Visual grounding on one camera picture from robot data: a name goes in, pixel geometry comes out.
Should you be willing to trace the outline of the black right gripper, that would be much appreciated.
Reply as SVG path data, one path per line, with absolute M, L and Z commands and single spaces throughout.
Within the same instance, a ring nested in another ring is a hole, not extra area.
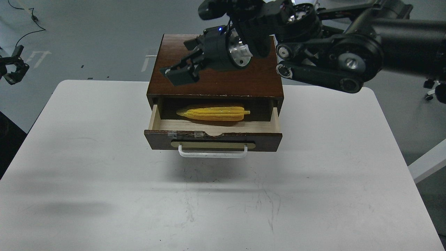
M 174 86 L 198 82 L 199 72 L 204 68 L 204 57 L 208 67 L 221 72 L 245 69 L 253 57 L 248 45 L 231 26 L 207 28 L 202 35 L 183 44 L 188 51 L 199 48 L 203 52 L 192 52 L 182 57 L 180 62 L 160 68 L 162 76 Z

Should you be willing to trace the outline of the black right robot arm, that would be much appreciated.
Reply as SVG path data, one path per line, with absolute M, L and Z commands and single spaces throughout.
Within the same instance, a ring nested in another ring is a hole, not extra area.
M 277 40 L 277 74 L 293 81 L 357 93 L 382 69 L 424 76 L 445 103 L 445 22 L 411 20 L 401 0 L 371 0 L 343 8 L 317 8 L 290 0 L 204 0 L 203 20 L 227 15 L 228 24 L 208 28 L 184 42 L 190 53 L 160 69 L 173 85 L 199 81 L 199 72 L 245 69 L 264 58 Z

